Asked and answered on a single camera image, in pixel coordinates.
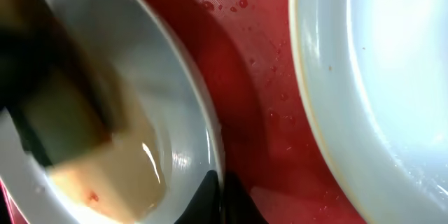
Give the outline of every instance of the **black object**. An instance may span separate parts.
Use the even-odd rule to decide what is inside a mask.
[[[8,206],[6,205],[5,195],[0,190],[0,223],[12,223],[9,218]]]
[[[209,171],[175,224],[220,224],[221,209],[227,224],[267,224],[234,173],[227,173],[223,200],[216,171]]]
[[[0,110],[20,102],[48,75],[47,51],[37,36],[0,28]]]

